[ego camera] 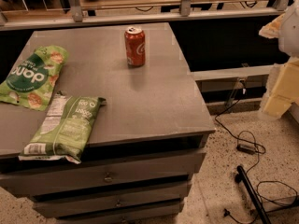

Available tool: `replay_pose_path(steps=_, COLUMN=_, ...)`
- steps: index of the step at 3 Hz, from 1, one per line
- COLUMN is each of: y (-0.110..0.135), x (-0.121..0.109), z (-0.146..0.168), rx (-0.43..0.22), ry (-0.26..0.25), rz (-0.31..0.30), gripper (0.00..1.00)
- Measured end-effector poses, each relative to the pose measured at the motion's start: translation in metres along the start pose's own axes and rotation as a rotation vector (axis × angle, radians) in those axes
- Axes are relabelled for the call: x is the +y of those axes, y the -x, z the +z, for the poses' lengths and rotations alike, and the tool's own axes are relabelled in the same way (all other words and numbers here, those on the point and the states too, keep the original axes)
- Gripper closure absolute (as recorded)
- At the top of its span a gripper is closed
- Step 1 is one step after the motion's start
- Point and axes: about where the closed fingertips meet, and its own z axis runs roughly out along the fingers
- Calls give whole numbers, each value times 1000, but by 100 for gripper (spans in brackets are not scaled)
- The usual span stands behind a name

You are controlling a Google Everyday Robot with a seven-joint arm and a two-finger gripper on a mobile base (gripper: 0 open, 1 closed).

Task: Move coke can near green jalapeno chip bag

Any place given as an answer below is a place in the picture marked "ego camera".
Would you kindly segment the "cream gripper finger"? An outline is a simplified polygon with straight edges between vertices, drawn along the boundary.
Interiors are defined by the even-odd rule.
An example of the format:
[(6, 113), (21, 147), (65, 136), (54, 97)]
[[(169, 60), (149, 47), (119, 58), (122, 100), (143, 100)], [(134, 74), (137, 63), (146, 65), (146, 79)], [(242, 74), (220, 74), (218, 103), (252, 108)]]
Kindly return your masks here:
[(261, 114), (265, 119), (280, 119), (299, 102), (299, 62), (275, 64), (268, 76), (266, 93), (261, 101)]
[(259, 35), (269, 39), (278, 38), (283, 18), (284, 15), (281, 14), (269, 23), (267, 23), (265, 26), (261, 28), (261, 30), (259, 31)]

